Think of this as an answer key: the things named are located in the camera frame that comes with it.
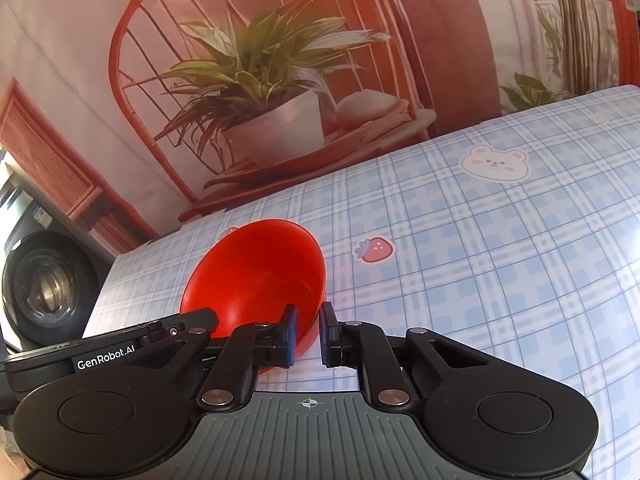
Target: white flower pot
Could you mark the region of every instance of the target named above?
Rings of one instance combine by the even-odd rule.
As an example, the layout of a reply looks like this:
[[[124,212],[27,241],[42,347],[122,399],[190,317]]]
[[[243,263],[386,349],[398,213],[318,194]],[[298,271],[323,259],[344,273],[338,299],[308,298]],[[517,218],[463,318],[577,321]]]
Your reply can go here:
[[[262,168],[313,153],[324,146],[318,96],[309,90],[223,135]]]

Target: table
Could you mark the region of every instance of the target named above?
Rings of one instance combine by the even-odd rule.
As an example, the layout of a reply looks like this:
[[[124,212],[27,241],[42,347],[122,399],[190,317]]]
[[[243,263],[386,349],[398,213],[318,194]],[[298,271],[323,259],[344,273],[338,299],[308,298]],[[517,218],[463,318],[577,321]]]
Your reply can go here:
[[[478,153],[480,145],[487,151]],[[516,160],[511,181],[487,179],[517,154],[526,167]],[[639,199],[640,89],[609,89],[187,224],[116,260],[85,335],[176,312],[190,273],[229,227],[289,219],[322,247],[338,319],[373,322],[390,335],[432,328],[568,384],[600,420],[585,475],[637,479]],[[379,238],[393,254],[368,264]],[[324,368],[316,345],[290,370],[261,376],[259,386],[353,390],[356,380],[352,370]]]

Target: crosshair marking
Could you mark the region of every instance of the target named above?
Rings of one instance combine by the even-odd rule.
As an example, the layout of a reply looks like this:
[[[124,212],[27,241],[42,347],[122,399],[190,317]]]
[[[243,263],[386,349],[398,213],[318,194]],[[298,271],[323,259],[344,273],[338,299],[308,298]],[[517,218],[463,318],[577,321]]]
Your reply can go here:
[[[317,400],[309,397],[308,399],[305,399],[302,402],[299,402],[299,404],[302,404],[305,408],[310,410],[311,408],[316,407],[318,404],[322,404],[322,402],[318,402]]]

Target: black circular pad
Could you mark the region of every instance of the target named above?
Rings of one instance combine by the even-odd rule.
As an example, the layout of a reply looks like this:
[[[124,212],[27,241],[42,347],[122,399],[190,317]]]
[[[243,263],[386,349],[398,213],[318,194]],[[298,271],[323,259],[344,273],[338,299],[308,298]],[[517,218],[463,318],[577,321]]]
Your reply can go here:
[[[117,430],[133,416],[133,403],[113,392],[89,392],[72,397],[60,408],[60,422],[78,433]]]
[[[497,360],[452,370],[422,414],[452,462],[492,478],[552,478],[584,465],[598,418],[578,392]]]
[[[31,392],[15,410],[14,428],[22,453],[47,472],[119,478],[173,454],[189,412],[158,370],[103,365]]]
[[[520,435],[544,430],[553,412],[539,397],[501,392],[485,397],[478,406],[478,415],[494,430]]]

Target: red bowl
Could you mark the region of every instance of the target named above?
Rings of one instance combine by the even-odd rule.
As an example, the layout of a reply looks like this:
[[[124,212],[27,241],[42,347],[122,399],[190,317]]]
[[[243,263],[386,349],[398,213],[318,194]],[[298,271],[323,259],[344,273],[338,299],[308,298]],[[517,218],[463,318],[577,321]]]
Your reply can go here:
[[[229,336],[246,323],[280,320],[286,303],[298,308],[296,355],[315,341],[312,329],[324,301],[322,251],[305,228],[287,220],[260,220],[230,232],[205,254],[180,302],[180,313],[209,307]]]

